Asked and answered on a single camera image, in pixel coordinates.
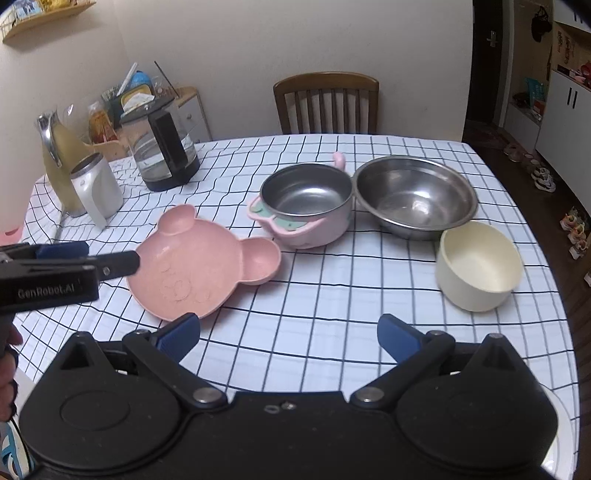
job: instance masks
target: human hand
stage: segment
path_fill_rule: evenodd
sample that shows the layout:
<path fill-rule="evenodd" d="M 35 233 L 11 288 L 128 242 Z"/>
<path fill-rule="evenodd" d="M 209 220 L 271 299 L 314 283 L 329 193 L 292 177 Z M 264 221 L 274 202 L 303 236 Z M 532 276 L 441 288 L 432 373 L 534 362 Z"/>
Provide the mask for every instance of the human hand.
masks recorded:
<path fill-rule="evenodd" d="M 22 344 L 22 335 L 11 325 L 7 338 L 8 345 Z M 18 353 L 7 346 L 4 356 L 0 358 L 0 421 L 8 421 L 17 412 L 14 399 L 17 397 L 18 386 L 14 381 L 17 371 Z"/>

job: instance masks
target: white mug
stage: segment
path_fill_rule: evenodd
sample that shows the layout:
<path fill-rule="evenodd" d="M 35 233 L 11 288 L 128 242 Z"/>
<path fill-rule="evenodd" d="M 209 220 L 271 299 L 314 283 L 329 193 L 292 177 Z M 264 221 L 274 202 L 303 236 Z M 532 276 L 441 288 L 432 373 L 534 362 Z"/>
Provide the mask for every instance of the white mug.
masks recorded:
<path fill-rule="evenodd" d="M 70 179 L 91 220 L 103 230 L 107 218 L 123 205 L 123 192 L 108 162 L 101 153 L 88 155 L 74 167 Z"/>

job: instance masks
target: floor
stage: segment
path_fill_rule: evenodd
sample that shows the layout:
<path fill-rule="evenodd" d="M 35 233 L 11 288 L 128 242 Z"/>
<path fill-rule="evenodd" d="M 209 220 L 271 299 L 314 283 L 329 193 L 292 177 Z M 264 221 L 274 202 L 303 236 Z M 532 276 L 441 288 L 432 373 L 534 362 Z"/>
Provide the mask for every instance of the floor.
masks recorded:
<path fill-rule="evenodd" d="M 499 181 L 507 189 L 521 210 L 548 263 L 569 320 L 573 337 L 574 352 L 579 372 L 581 398 L 581 428 L 579 464 L 575 480 L 591 478 L 591 456 L 585 455 L 591 448 L 591 288 L 583 281 L 585 272 L 591 267 L 591 255 L 574 260 L 568 250 L 571 247 L 559 222 L 577 199 L 570 189 L 557 178 L 554 193 L 542 192 L 535 188 L 526 169 L 512 163 L 488 138 L 483 141 L 478 129 L 467 129 L 464 141 L 474 148 Z"/>

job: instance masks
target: checkered tablecloth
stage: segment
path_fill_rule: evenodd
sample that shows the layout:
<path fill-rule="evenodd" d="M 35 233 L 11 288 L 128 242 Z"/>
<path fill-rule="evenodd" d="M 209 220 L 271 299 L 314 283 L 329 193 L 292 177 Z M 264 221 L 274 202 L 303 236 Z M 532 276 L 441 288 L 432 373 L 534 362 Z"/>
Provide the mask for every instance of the checkered tablecloth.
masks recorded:
<path fill-rule="evenodd" d="M 246 216 L 246 204 L 263 180 L 289 164 L 331 163 L 347 156 L 347 171 L 390 154 L 426 157 L 461 172 L 480 201 L 476 219 L 513 240 L 525 264 L 521 285 L 499 308 L 469 313 L 452 305 L 435 282 L 437 244 L 399 239 L 383 231 L 357 205 L 351 226 L 321 248 L 282 248 L 281 271 L 259 287 L 240 286 L 224 306 L 202 319 L 202 338 L 182 364 L 222 387 L 236 390 L 342 390 L 348 396 L 395 365 L 378 345 L 383 312 L 426 332 L 443 329 L 458 341 L 480 342 L 489 332 L 506 335 L 541 383 L 553 390 L 579 432 L 579 392 L 573 345 L 562 302 L 544 254 L 521 212 L 474 151 L 465 144 L 369 135 L 291 135 L 225 140 L 198 145 L 202 166 L 193 180 L 167 192 L 150 192 L 133 159 L 111 164 L 125 203 L 99 232 L 88 215 L 65 217 L 47 179 L 35 185 L 24 240 L 86 240 L 92 254 L 137 247 L 160 215 L 191 203 L 198 215 L 240 237 L 265 235 Z M 37 380 L 77 330 L 97 340 L 117 340 L 161 321 L 131 297 L 125 279 L 100 287 L 100 299 L 19 314 L 24 334 L 21 368 Z"/>

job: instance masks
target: metal bowl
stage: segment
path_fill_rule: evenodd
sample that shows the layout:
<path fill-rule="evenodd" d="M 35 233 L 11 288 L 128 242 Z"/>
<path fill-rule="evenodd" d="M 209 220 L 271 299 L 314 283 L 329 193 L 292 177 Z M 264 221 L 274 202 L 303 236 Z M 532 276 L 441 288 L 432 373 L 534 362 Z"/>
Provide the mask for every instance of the metal bowl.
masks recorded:
<path fill-rule="evenodd" d="M 423 158 L 392 155 L 357 169 L 358 202 L 395 235 L 437 239 L 444 230 L 471 220 L 476 192 L 454 169 Z"/>
<path fill-rule="evenodd" d="M 310 222 L 347 203 L 353 195 L 351 178 L 322 163 L 302 163 L 269 176 L 261 186 L 261 200 L 275 215 Z"/>

